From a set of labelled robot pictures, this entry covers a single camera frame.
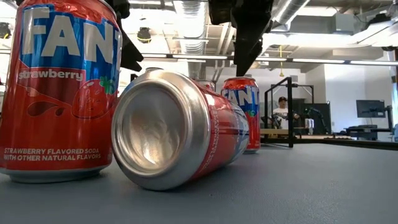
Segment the man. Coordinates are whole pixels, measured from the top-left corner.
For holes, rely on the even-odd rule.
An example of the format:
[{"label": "man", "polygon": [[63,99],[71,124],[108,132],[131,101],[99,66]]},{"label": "man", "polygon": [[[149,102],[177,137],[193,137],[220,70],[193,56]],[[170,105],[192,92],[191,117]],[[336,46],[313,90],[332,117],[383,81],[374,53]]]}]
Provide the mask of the man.
[{"label": "man", "polygon": [[[288,129],[289,128],[289,122],[287,121],[287,99],[284,96],[281,96],[278,100],[279,107],[274,109],[272,112],[273,115],[277,116],[278,123],[280,123],[280,128],[281,129]],[[300,116],[297,114],[293,115],[294,119],[299,119]]]}]

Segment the can lid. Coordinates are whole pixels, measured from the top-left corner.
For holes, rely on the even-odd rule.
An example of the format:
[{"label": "can lid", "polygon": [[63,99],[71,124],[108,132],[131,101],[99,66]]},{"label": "can lid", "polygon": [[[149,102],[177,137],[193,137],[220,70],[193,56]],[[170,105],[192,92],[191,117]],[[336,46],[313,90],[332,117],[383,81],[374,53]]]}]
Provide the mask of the can lid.
[{"label": "can lid", "polygon": [[230,80],[239,80],[239,79],[243,79],[243,80],[254,80],[256,81],[254,78],[252,77],[232,77],[232,78],[227,78],[224,82],[230,81]]},{"label": "can lid", "polygon": [[164,70],[133,82],[113,116],[115,158],[142,187],[176,187],[196,172],[207,151],[210,115],[205,98],[189,78]]},{"label": "can lid", "polygon": [[113,9],[106,1],[104,1],[104,0],[98,0],[98,1],[100,1],[100,2],[101,2],[102,4],[104,4],[109,10],[111,10],[112,13],[113,13],[113,16],[116,18],[116,13],[115,13],[114,9]]}]

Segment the gray table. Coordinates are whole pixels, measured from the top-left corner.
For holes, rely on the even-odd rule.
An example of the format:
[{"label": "gray table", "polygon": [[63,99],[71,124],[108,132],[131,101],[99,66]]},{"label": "gray table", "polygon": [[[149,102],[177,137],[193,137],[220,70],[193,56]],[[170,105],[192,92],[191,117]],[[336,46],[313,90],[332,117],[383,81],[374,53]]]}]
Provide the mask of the gray table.
[{"label": "gray table", "polygon": [[140,189],[116,164],[100,177],[60,184],[0,175],[0,223],[398,223],[398,152],[262,149],[170,192]]}]

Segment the ceiling light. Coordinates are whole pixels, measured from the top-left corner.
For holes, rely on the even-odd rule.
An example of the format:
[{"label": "ceiling light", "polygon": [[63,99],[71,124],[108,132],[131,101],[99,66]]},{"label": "ceiling light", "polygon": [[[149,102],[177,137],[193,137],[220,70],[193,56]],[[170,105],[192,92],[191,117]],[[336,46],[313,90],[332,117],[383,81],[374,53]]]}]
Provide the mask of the ceiling light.
[{"label": "ceiling light", "polygon": [[166,54],[142,54],[144,58],[166,58]]},{"label": "ceiling light", "polygon": [[333,60],[333,59],[312,59],[312,58],[293,58],[293,62],[303,63],[344,63],[344,60]]},{"label": "ceiling light", "polygon": [[173,37],[173,40],[179,41],[200,41],[200,42],[209,42],[208,39],[199,39],[199,38],[188,38],[188,37]]},{"label": "ceiling light", "polygon": [[351,61],[352,65],[383,65],[383,66],[398,66],[398,62],[380,62],[380,61]]},{"label": "ceiling light", "polygon": [[338,7],[320,7],[320,6],[305,6],[298,10],[298,16],[334,16],[338,10]]},{"label": "ceiling light", "polygon": [[178,59],[178,62],[198,62],[205,63],[206,60],[197,60],[197,59]]},{"label": "ceiling light", "polygon": [[286,58],[277,57],[258,57],[256,61],[258,62],[286,62]]},{"label": "ceiling light", "polygon": [[[161,1],[143,1],[143,0],[129,0],[130,4],[153,4],[153,5],[161,5]],[[165,6],[173,6],[172,2],[165,2]]]},{"label": "ceiling light", "polygon": [[173,55],[173,58],[226,60],[228,57],[220,55]]}]

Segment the black cap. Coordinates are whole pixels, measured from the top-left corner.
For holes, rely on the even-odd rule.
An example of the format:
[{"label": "black cap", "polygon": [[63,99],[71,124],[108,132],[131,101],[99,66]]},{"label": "black cap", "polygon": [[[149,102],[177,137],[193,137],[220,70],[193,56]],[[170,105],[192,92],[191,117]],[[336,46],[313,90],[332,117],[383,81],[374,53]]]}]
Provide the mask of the black cap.
[{"label": "black cap", "polygon": [[284,96],[279,97],[278,102],[281,102],[281,101],[287,101],[286,97],[284,97]]}]

